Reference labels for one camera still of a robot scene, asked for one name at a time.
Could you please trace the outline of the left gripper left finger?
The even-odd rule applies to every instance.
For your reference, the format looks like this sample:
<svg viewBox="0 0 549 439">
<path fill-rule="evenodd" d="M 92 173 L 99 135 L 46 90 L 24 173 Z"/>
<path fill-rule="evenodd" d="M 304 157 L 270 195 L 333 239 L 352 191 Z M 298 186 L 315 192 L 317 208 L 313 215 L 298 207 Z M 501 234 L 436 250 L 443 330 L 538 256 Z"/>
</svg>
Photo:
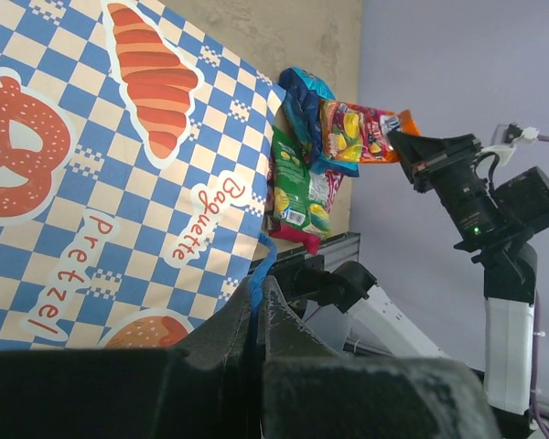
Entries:
<svg viewBox="0 0 549 439">
<path fill-rule="evenodd" d="M 247 438 L 247 284 L 168 348 L 0 351 L 0 438 Z"/>
</svg>

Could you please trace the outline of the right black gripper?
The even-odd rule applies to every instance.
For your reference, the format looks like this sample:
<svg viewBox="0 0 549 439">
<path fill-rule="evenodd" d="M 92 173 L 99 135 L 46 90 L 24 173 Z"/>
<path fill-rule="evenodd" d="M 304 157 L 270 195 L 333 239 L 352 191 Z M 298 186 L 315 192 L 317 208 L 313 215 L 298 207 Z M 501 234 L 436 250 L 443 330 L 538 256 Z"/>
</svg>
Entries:
<svg viewBox="0 0 549 439">
<path fill-rule="evenodd" d="M 388 133 L 388 140 L 400 156 L 404 169 L 412 169 L 414 189 L 433 189 L 458 229 L 494 229 L 499 214 L 488 195 L 486 184 L 473 170 L 480 141 L 472 134 L 431 138 Z"/>
</svg>

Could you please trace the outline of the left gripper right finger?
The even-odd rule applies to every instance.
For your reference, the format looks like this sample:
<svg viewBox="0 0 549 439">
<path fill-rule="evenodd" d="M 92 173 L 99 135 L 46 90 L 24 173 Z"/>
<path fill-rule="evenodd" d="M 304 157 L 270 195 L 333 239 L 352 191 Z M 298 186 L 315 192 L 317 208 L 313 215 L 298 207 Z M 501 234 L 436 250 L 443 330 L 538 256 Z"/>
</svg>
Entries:
<svg viewBox="0 0 549 439">
<path fill-rule="evenodd" d="M 475 374 L 451 359 L 350 358 L 323 343 L 264 281 L 267 438 L 496 438 Z"/>
</svg>

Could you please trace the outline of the orange Fox's fruits candy bag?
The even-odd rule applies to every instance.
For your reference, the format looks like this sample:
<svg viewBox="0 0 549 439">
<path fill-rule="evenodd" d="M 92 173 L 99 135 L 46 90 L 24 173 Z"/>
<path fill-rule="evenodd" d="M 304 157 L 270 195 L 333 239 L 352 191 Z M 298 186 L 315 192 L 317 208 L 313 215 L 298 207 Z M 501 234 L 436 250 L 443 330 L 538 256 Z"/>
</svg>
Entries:
<svg viewBox="0 0 549 439">
<path fill-rule="evenodd" d="M 388 133 L 420 134 L 410 110 L 396 113 L 320 99 L 319 119 L 324 156 L 340 162 L 396 163 L 400 157 L 392 147 Z"/>
</svg>

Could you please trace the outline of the red chips bag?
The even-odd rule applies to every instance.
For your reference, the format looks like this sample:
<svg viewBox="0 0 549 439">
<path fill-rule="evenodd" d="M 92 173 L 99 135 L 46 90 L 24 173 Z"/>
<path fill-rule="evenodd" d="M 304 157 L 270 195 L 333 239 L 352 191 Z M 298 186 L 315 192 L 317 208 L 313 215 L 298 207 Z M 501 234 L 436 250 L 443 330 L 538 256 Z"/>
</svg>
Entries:
<svg viewBox="0 0 549 439">
<path fill-rule="evenodd" d="M 296 230 L 291 226 L 286 225 L 282 221 L 275 219 L 274 217 L 274 159 L 270 159 L 270 170 L 268 174 L 268 196 L 266 205 L 266 228 L 269 235 L 279 240 L 290 241 L 293 243 L 301 243 L 304 245 L 308 253 L 315 255 L 318 252 L 320 241 L 323 239 L 309 235 L 301 230 Z M 338 179 L 337 192 L 339 186 L 343 180 L 343 175 L 335 171 L 330 171 Z"/>
</svg>

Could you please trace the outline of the blue gummy candy bag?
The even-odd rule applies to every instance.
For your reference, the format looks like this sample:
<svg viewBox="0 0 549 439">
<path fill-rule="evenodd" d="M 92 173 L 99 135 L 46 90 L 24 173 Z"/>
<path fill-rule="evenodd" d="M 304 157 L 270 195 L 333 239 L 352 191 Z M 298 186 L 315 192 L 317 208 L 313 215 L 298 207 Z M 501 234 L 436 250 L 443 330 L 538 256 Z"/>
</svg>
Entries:
<svg viewBox="0 0 549 439">
<path fill-rule="evenodd" d="M 304 150 L 309 169 L 317 174 L 328 170 L 346 177 L 358 177 L 358 165 L 326 158 L 319 120 L 319 100 L 334 100 L 330 87 L 318 76 L 290 67 L 280 73 L 278 84 L 285 90 L 282 107 L 285 117 Z"/>
</svg>

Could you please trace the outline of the green snack bag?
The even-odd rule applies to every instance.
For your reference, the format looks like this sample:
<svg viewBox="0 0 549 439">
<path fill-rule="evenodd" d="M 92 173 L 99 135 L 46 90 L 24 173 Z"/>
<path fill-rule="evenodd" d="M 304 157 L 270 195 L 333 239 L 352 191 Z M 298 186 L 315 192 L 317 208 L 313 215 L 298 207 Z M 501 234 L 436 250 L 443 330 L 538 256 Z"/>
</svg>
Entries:
<svg viewBox="0 0 549 439">
<path fill-rule="evenodd" d="M 277 127 L 273 131 L 274 218 L 320 239 L 332 234 L 329 213 L 338 179 L 307 166 L 301 148 Z"/>
</svg>

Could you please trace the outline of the blue checkered paper bag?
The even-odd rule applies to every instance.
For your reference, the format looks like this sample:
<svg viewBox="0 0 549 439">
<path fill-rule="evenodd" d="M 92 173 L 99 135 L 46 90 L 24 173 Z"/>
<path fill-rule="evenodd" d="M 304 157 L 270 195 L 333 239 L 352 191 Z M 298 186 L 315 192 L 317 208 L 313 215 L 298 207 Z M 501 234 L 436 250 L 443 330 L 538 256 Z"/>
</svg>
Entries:
<svg viewBox="0 0 549 439">
<path fill-rule="evenodd" d="M 223 307 L 284 96 L 157 1 L 0 1 L 0 350 L 169 347 Z"/>
</svg>

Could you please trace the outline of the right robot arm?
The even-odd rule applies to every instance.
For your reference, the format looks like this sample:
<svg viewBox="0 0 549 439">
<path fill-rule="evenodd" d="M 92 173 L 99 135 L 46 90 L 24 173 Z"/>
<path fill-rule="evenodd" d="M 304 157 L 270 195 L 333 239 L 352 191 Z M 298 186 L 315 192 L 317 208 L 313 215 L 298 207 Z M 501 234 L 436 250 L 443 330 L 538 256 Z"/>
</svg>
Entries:
<svg viewBox="0 0 549 439">
<path fill-rule="evenodd" d="M 496 185 L 494 173 L 519 142 L 539 137 L 537 130 L 514 124 L 499 144 L 489 147 L 471 134 L 389 134 L 414 190 L 436 192 L 460 234 L 457 248 L 470 253 L 483 269 L 486 333 L 481 379 L 507 437 L 527 436 L 544 423 L 537 401 L 538 257 L 530 241 L 549 228 L 549 176 L 532 166 Z M 397 358 L 444 354 L 357 262 L 345 262 L 316 300 L 307 322 L 335 348 L 376 338 Z"/>
</svg>

